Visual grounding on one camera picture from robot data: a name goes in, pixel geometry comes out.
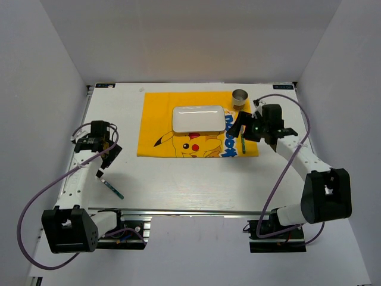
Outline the white rectangular plate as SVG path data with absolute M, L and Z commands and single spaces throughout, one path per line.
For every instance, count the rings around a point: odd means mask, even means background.
M 224 108 L 220 105 L 175 107 L 172 130 L 176 133 L 221 132 L 226 126 Z

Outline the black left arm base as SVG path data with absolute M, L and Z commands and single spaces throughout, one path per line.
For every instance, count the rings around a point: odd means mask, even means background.
M 100 250 L 144 250 L 151 230 L 151 217 L 123 215 L 119 226 L 98 241 Z

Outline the metal cup with paper sleeve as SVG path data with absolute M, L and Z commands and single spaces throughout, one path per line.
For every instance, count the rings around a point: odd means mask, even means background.
M 247 91 L 235 89 L 232 92 L 232 106 L 234 110 L 243 110 L 248 99 Z

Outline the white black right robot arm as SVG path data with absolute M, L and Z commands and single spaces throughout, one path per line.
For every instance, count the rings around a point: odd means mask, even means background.
M 256 229 L 259 238 L 281 238 L 306 223 L 346 219 L 352 215 L 349 173 L 320 160 L 305 146 L 304 138 L 300 138 L 294 129 L 285 127 L 280 105 L 266 104 L 252 114 L 239 112 L 227 133 L 235 138 L 243 136 L 247 141 L 263 140 L 287 160 L 274 190 L 290 168 L 304 181 L 299 203 L 273 209 L 267 220 L 260 215 Z

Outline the teal handled cutlery piece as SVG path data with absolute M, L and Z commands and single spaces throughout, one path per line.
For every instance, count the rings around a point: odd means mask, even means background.
M 108 188 L 110 189 L 119 199 L 123 200 L 124 195 L 120 193 L 115 187 L 113 187 L 108 181 L 105 179 L 100 179 L 100 181 Z

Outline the yellow Pikachu cloth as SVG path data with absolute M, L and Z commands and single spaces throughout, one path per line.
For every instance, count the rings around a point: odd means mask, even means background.
M 220 105 L 224 108 L 226 127 L 222 132 L 175 133 L 172 114 L 175 107 Z M 232 106 L 232 91 L 156 92 L 146 93 L 137 156 L 162 158 L 227 158 L 258 157 L 256 142 L 245 141 L 226 132 L 233 125 L 238 111 Z

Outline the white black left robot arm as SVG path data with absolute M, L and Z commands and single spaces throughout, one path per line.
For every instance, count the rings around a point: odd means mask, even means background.
M 93 252 L 105 234 L 118 238 L 126 230 L 117 209 L 88 213 L 91 187 L 101 182 L 105 169 L 122 150 L 111 134 L 114 124 L 97 120 L 89 125 L 87 134 L 73 134 L 74 171 L 67 176 L 54 208 L 42 214 L 43 230 L 55 254 Z

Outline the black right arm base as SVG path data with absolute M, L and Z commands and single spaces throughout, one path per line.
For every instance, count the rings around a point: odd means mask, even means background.
M 242 229 L 243 233 L 249 235 L 250 253 L 305 253 L 307 251 L 301 228 L 269 238 L 259 238 L 256 235 L 257 224 L 257 220 L 249 220 Z

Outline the knife with teal handle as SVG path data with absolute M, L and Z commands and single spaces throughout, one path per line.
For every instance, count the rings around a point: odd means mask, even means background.
M 245 128 L 244 126 L 241 126 L 240 135 L 241 135 L 241 146 L 242 146 L 242 154 L 246 154 L 246 143 L 244 136 Z

